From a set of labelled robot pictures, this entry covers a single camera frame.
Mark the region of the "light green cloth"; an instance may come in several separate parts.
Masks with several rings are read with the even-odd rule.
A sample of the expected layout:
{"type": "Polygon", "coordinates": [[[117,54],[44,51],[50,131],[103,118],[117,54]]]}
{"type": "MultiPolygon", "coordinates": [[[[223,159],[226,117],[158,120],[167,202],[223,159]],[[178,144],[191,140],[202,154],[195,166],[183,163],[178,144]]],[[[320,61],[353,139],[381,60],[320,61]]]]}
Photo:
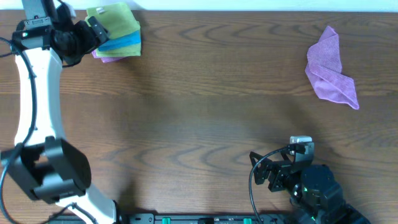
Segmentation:
{"type": "Polygon", "coordinates": [[[86,10],[86,13],[86,20],[94,16],[109,31],[110,39],[124,37],[141,28],[125,2],[90,7],[86,10]]]}

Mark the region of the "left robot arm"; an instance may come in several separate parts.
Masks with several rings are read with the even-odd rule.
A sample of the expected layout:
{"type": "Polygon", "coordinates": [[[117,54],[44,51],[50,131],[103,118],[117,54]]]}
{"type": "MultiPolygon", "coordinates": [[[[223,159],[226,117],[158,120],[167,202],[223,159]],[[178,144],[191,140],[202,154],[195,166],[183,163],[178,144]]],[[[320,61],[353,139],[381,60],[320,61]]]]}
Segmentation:
{"type": "Polygon", "coordinates": [[[77,21],[61,2],[24,0],[26,19],[8,45],[20,79],[20,116],[14,148],[1,153],[9,175],[31,200],[55,204],[86,223],[125,223],[117,203],[91,181],[87,157],[65,137],[60,112],[60,75],[109,39],[91,17],[77,21]]]}

